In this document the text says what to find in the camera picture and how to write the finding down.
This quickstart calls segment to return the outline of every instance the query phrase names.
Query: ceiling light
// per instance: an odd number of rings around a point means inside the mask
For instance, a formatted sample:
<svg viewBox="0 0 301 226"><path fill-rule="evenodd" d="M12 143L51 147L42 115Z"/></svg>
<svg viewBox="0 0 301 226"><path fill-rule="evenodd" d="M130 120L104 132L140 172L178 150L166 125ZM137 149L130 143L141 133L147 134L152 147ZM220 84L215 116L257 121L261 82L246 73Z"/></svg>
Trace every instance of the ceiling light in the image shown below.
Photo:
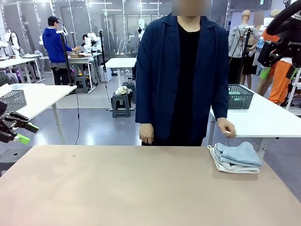
<svg viewBox="0 0 301 226"><path fill-rule="evenodd" d="M103 9L103 11L122 11L122 9Z"/></svg>
<svg viewBox="0 0 301 226"><path fill-rule="evenodd" d="M104 4L113 4L112 2L106 2L106 3L104 3L104 2L90 2L90 4L102 4L102 5L104 5Z"/></svg>

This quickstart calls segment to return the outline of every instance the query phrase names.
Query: black shirt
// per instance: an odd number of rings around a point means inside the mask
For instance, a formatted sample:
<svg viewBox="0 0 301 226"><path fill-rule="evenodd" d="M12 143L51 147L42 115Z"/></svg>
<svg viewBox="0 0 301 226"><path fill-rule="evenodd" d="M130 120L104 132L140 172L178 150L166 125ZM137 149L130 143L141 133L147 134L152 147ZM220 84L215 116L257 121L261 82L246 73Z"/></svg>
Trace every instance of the black shirt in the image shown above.
<svg viewBox="0 0 301 226"><path fill-rule="evenodd" d="M170 139L190 140L192 130L193 77L198 52L198 32L187 32L179 24L180 65Z"/></svg>

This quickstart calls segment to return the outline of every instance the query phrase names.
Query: white table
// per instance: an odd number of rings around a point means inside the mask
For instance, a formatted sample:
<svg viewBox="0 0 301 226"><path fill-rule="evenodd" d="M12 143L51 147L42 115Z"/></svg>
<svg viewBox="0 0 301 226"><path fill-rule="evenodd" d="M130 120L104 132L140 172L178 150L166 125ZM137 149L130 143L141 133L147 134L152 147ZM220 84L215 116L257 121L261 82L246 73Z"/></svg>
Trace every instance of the white table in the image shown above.
<svg viewBox="0 0 301 226"><path fill-rule="evenodd" d="M137 60L137 58L112 58L105 64L106 68L117 68L119 87L122 86L120 69L135 67L136 60Z"/></svg>
<svg viewBox="0 0 301 226"><path fill-rule="evenodd" d="M91 69L92 69L93 73L91 73L90 67L88 67L89 81L90 81L90 87L91 87L91 89L89 90L88 93L91 93L96 88L96 86L93 84L93 81L96 84L99 83L99 81L97 79L97 68L95 65L95 57L97 57L97 55L81 57L81 58L71 58L70 56L68 56L69 64L75 65L76 71L77 71L76 65L92 65ZM44 56L44 57L41 57L40 59L49 60L49 57Z"/></svg>
<svg viewBox="0 0 301 226"><path fill-rule="evenodd" d="M301 119L257 93L248 110L228 110L227 119L234 124L237 137L261 138L258 150L261 157L269 138L301 137ZM215 126L212 109L210 122L208 144L212 145Z"/></svg>
<svg viewBox="0 0 301 226"><path fill-rule="evenodd" d="M28 69L27 69L27 66L26 66L26 63L30 62L30 61L34 61L35 64L36 64L38 74L39 74L39 77L40 77L40 81L37 81L37 83L39 83L39 82L41 82L41 74L40 74L40 70L39 70L39 66L38 66L38 62L37 62L36 58L27 58L27 59L16 58L16 59L3 60L3 61L0 61L0 68L2 68L2 69L7 68L7 67L11 68L12 66L15 65L17 67L18 71L20 72L20 79L21 79L22 83L25 83L25 80L22 76L22 70L21 70L21 68L23 67L24 71L25 71L25 74L26 74L26 77L27 77L27 82L31 83L29 73L28 73Z"/></svg>
<svg viewBox="0 0 301 226"><path fill-rule="evenodd" d="M61 136L62 145L64 145L65 140L61 128L61 122L57 113L56 102L75 90L76 87L77 86L46 86L45 84L25 84L25 87L22 89L24 90L27 105L19 109L17 112L31 120L45 109L52 106L55 115L56 126ZM11 87L7 84L0 88L0 94L8 93L9 91L11 91Z"/></svg>
<svg viewBox="0 0 301 226"><path fill-rule="evenodd" d="M41 57L40 54L26 54L23 55L22 58L36 58L36 57Z"/></svg>

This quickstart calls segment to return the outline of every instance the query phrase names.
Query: cardboard box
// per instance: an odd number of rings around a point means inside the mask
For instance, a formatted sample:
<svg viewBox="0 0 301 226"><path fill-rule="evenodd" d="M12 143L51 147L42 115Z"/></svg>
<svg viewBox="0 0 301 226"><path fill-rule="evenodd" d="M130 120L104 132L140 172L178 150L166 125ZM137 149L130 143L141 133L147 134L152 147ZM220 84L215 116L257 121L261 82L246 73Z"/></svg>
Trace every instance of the cardboard box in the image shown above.
<svg viewBox="0 0 301 226"><path fill-rule="evenodd" d="M70 54L71 59L81 58L84 57L84 54Z"/></svg>

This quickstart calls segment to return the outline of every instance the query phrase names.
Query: black cap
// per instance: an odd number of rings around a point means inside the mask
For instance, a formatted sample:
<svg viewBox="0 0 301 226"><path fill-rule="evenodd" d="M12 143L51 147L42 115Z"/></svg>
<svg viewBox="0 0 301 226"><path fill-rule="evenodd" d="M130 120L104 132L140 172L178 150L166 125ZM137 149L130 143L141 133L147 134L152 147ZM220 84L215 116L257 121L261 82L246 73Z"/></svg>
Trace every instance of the black cap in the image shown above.
<svg viewBox="0 0 301 226"><path fill-rule="evenodd" d="M58 18L56 18L55 16L50 16L48 17L48 23L54 23L57 22L58 24L60 24L60 22L58 22Z"/></svg>

